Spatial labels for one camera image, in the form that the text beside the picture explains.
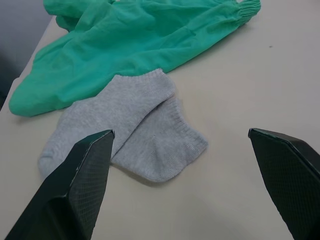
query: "green garment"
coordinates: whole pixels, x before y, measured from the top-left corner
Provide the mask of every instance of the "green garment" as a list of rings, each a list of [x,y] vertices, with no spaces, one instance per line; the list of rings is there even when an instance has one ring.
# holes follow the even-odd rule
[[[94,97],[116,74],[167,73],[249,21],[260,1],[44,0],[44,6],[69,33],[36,54],[9,102],[20,116]]]

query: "sock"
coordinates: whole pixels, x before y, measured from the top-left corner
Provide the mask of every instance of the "sock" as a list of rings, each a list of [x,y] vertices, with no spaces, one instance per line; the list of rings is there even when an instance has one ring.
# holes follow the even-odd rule
[[[97,96],[64,111],[38,161],[41,174],[51,174],[76,142],[108,129],[115,132],[113,157],[145,116],[174,92],[174,83],[161,69],[141,76],[116,75]]]
[[[207,146],[205,138],[184,120],[178,99],[172,97],[145,117],[111,162],[160,183],[179,174]]]

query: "elastic cuff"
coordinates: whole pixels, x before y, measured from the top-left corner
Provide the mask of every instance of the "elastic cuff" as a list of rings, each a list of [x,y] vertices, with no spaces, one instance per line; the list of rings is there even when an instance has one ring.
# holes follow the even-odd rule
[[[176,97],[172,97],[165,101],[161,107],[168,109],[169,115],[172,118],[172,125],[175,131],[182,137],[188,139],[186,147],[191,149],[191,153],[185,161],[190,164],[198,158],[198,156],[208,147],[208,142],[205,137],[193,129],[185,120],[181,113],[180,102]]]
[[[260,0],[243,0],[239,3],[239,6],[239,14],[241,16],[241,19],[239,20],[240,25],[248,22],[261,9]]]
[[[140,76],[115,75],[112,81],[127,81],[128,83],[142,84],[143,91],[138,91],[137,96],[154,96],[166,91],[165,99],[171,97],[176,90],[174,82],[163,72],[161,68],[147,72]]]

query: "white table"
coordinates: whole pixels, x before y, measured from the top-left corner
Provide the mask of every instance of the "white table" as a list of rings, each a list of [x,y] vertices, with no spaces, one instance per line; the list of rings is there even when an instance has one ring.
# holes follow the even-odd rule
[[[111,167],[93,240],[292,240],[247,133],[285,133],[320,152],[319,12],[317,0],[265,0],[247,25],[169,73],[209,148],[162,185]],[[65,33],[53,19],[35,51]],[[42,183],[37,160],[62,113],[10,113],[8,100],[33,58],[0,112],[0,239]]]

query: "sock cuff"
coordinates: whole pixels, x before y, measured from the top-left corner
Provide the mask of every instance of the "sock cuff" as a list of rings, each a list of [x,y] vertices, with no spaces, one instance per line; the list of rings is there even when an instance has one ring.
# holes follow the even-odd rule
[[[138,91],[136,93],[137,96],[144,95],[150,97],[158,95],[160,92],[163,92],[164,89],[170,89],[167,96],[165,96],[166,99],[172,96],[176,90],[173,81],[163,72],[161,68],[140,76],[122,76],[117,74],[114,76],[112,81],[122,81],[128,84],[134,83],[135,85],[143,84],[143,92]]]
[[[186,163],[192,163],[208,147],[207,140],[187,123],[181,112],[180,101],[176,97],[165,101],[162,107],[166,109],[171,118],[172,129],[178,132],[180,137],[186,141],[185,147],[191,150],[185,159]]]

